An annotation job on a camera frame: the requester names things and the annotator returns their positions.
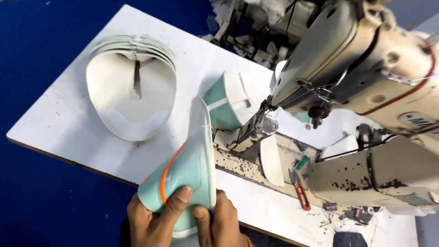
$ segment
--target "blue floor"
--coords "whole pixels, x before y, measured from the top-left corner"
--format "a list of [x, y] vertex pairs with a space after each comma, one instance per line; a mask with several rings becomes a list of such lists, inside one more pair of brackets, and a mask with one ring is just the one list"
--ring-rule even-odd
[[118, 245], [136, 189], [6, 132], [123, 4], [194, 35], [208, 33], [213, 15], [209, 0], [0, 0], [0, 246]]

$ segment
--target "sewing machine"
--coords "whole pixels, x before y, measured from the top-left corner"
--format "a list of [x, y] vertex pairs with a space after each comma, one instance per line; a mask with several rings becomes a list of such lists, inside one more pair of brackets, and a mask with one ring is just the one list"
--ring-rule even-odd
[[308, 113], [316, 129], [333, 109], [349, 109], [380, 124], [380, 133], [388, 137], [357, 153], [312, 164], [313, 197], [345, 206], [438, 208], [435, 43], [433, 36], [399, 27], [378, 1], [332, 1], [272, 80], [272, 94], [259, 111], [222, 138], [226, 143], [214, 142], [251, 160], [254, 146], [276, 132], [276, 120], [267, 112], [281, 107]]

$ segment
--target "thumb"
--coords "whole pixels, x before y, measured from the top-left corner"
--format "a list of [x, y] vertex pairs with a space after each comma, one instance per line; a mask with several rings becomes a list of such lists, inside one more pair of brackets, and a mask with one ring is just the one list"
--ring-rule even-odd
[[192, 214], [198, 229], [198, 243], [201, 247], [212, 246], [212, 231], [210, 227], [210, 213], [203, 206], [192, 208]]
[[180, 215], [192, 198], [192, 188], [184, 186], [175, 192], [160, 216], [160, 225], [165, 229], [172, 230]]

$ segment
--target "white table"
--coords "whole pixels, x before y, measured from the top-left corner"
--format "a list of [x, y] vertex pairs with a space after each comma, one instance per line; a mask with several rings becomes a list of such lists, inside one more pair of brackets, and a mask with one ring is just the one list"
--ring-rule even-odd
[[[114, 136], [101, 122], [86, 87], [88, 54], [103, 37], [119, 34], [148, 34], [164, 41], [177, 58], [177, 96], [166, 131], [145, 142], [129, 142]], [[78, 55], [9, 130], [7, 137], [20, 145], [78, 163], [93, 171], [140, 184], [187, 138], [192, 99], [206, 91], [224, 70], [242, 72], [266, 90], [272, 76], [268, 70], [191, 34], [124, 5], [111, 21]], [[355, 133], [355, 126], [373, 122], [349, 111], [335, 111], [316, 131], [287, 112], [278, 117], [280, 132], [316, 148], [342, 138], [342, 131]], [[238, 209], [242, 223], [292, 240], [302, 246], [332, 246], [334, 231], [360, 232], [374, 246], [417, 247], [414, 217], [379, 214], [367, 227], [327, 221], [322, 209], [303, 211], [297, 199], [264, 188], [227, 172], [216, 171], [217, 187], [226, 191]]]

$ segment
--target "green tool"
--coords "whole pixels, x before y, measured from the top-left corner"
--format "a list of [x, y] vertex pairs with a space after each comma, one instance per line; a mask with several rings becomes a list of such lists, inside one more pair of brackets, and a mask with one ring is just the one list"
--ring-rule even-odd
[[296, 170], [300, 170], [307, 162], [309, 161], [309, 157], [303, 157], [299, 162], [296, 163]]

